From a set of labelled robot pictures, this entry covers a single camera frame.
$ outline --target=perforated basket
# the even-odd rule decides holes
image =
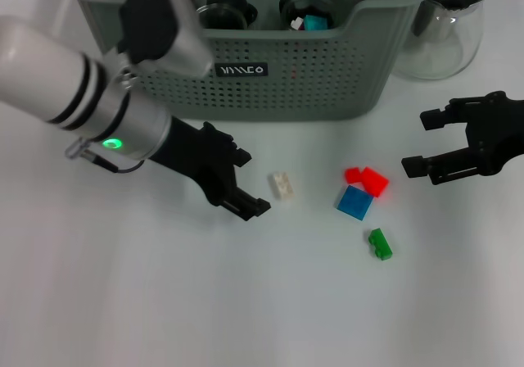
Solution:
[[[124,0],[79,0],[103,52],[120,40]],[[267,63],[268,75],[203,80],[164,71],[141,85],[178,117],[207,120],[337,120],[378,101],[422,0],[333,0],[337,28],[279,30],[279,0],[248,0],[257,30],[206,30],[217,63]]]

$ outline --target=cyan block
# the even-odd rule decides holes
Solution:
[[[346,189],[337,209],[355,217],[357,220],[363,220],[372,201],[372,195],[350,185]]]
[[[306,15],[304,18],[304,29],[306,31],[328,29],[328,19],[320,16]]]

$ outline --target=white table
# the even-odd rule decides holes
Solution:
[[[0,12],[97,54],[74,0]],[[391,77],[357,120],[215,123],[254,158],[239,185],[273,205],[247,223],[154,163],[115,176],[69,162],[72,135],[0,106],[0,365],[522,367],[524,157],[441,186],[400,160],[466,145],[460,125],[424,132],[421,111],[524,99],[523,43],[524,0],[488,0],[477,59],[452,79]],[[391,186],[361,223],[334,206],[342,171],[366,165]],[[369,251],[376,227],[389,261]]]

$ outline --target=robotic arm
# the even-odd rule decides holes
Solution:
[[[425,130],[465,123],[468,147],[429,158],[404,158],[410,178],[429,175],[433,184],[442,184],[475,174],[491,176],[524,154],[524,101],[512,101],[503,91],[452,99],[443,111],[424,111],[420,118]]]
[[[207,74],[213,54],[201,35],[192,0],[128,0],[120,17],[124,38],[111,66],[64,47],[20,20],[0,17],[0,100],[79,135],[69,157],[81,156],[125,173],[88,150],[100,143],[128,158],[150,159],[186,175],[212,205],[244,220],[265,213],[268,202],[237,186],[234,166],[245,165],[251,156],[232,136],[209,123],[195,129],[133,88],[134,70]]]

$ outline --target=glass jar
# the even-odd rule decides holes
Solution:
[[[395,72],[419,79],[445,79],[469,66],[482,41],[483,1],[422,2]]]
[[[255,29],[257,9],[247,0],[195,0],[206,29]]]
[[[291,22],[306,15],[321,16],[327,20],[327,27],[332,29],[337,20],[336,8],[331,0],[280,0],[280,25],[282,29],[295,30]]]

